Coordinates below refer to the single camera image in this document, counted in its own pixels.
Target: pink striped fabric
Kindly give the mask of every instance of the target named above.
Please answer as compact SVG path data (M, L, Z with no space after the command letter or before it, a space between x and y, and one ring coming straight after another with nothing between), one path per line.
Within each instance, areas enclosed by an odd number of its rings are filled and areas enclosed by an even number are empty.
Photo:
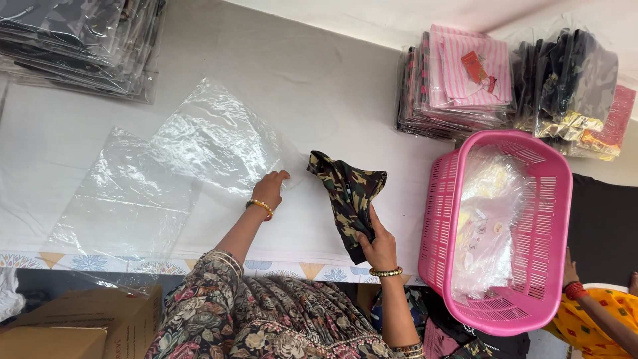
M506 105L512 100L512 78L507 43L490 38L443 34L440 43L443 87L455 106ZM474 83L461 58L474 51L487 76L496 78L492 93L483 84Z
M474 31L462 31L452 27L432 25L430 27L430 107L452 105L445 95L443 85L443 66L441 65L441 42L443 34L456 34L475 38L487 38L487 35Z

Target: pink plastic basket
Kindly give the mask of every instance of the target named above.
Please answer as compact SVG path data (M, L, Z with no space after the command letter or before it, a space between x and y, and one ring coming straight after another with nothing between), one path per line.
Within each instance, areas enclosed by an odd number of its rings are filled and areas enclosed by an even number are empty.
M512 229L514 283L468 305L452 299L450 281L465 160L473 145L497 144L536 181ZM434 161L427 195L419 274L462 324L491 335L517 335L550 322L558 310L565 265L572 173L555 149L518 130L481 131Z

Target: bangle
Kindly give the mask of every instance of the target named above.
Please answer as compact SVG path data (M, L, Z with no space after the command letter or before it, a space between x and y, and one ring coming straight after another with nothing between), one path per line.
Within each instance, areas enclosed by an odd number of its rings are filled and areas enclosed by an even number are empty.
M250 201L248 201L246 203L246 209L248 209L248 207L250 207L251 204L254 204L255 206L259 206L263 209L265 209L266 211L268 211L268 217L266 217L265 220L263 220L264 222L268 222L272 219L272 216L274 215L272 212L272 209L268 206L268 204L265 204L262 201L257 201L255 199L251 199Z
M395 270L376 270L374 268L370 268L370 275L374 275L375 277L390 277L393 275L399 275L403 273L403 268L397 267Z
M565 296L569 300L576 300L587 295L587 291L580 282L571 282L565 287Z

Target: decorative border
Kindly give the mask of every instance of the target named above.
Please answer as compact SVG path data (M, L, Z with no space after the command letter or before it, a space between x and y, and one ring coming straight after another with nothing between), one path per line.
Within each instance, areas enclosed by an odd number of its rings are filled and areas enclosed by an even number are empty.
M78 256L49 252L0 251L0 267L12 268L185 275L193 269L196 262L197 259ZM378 277L368 273L369 269L357 266L303 262L244 261L244 273L249 277L288 275L299 279L331 282L379 283ZM402 274L401 276L405 284L425 285L418 275Z

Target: floral print dress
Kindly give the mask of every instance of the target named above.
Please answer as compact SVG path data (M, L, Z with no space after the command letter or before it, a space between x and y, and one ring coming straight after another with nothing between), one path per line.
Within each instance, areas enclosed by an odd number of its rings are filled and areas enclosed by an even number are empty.
M145 359L424 358L422 344L389 348L332 283L243 277L212 250L166 297Z

